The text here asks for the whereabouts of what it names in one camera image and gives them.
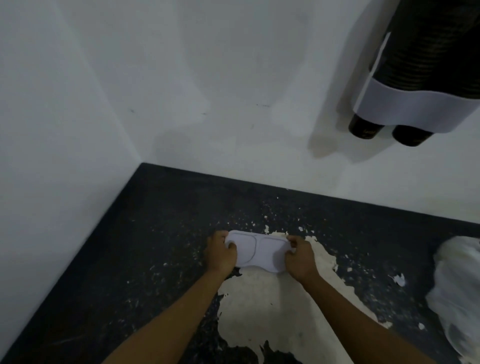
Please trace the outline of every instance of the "white tray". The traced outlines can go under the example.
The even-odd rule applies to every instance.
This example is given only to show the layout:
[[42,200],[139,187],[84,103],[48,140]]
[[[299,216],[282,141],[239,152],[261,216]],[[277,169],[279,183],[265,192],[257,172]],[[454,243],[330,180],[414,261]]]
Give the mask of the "white tray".
[[237,246],[237,267],[257,266],[272,273],[285,270],[285,253],[294,251],[286,238],[253,232],[232,230],[225,238],[225,245]]

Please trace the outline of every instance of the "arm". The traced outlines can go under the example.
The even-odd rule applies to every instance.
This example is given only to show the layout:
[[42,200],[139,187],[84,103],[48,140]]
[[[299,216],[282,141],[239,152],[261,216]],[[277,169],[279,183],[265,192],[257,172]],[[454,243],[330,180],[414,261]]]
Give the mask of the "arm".
[[224,279],[237,262],[237,248],[225,247],[228,231],[207,240],[206,273],[172,306],[125,340],[103,364],[176,364]]
[[392,331],[377,324],[330,286],[318,273],[311,245],[288,236],[287,271],[318,305],[355,364],[434,364],[435,361]]

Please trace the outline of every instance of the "hand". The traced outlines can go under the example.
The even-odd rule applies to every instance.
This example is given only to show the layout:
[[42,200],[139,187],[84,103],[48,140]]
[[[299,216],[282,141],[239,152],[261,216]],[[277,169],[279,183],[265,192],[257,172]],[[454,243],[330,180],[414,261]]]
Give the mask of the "hand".
[[294,253],[290,250],[285,253],[287,272],[303,285],[319,275],[312,246],[300,236],[289,235],[287,239],[291,247],[296,248]]
[[207,238],[207,248],[204,251],[207,271],[219,274],[225,279],[237,263],[237,246],[230,243],[225,246],[228,231],[215,231]]

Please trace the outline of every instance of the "dark floor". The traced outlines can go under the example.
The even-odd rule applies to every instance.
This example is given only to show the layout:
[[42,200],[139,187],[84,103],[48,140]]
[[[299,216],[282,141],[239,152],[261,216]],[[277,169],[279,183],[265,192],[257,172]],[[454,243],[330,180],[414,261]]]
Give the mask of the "dark floor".
[[[458,363],[424,296],[438,245],[455,235],[480,236],[480,225],[151,164],[133,175],[2,363],[101,363],[200,277],[208,234],[263,232],[265,224],[270,231],[315,230],[337,257],[338,275],[380,321],[393,322],[391,330],[438,363]],[[399,273],[403,288],[389,277]],[[257,361],[218,335],[220,300],[183,363]],[[265,349],[266,362],[293,360]]]

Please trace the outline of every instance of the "forearm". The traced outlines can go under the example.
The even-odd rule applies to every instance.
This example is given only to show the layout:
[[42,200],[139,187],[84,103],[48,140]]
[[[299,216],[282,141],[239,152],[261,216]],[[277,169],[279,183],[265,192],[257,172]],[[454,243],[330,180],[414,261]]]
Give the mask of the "forearm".
[[432,364],[429,357],[374,322],[318,274],[303,283],[355,364]]
[[205,273],[180,299],[121,344],[104,364],[176,364],[223,282]]

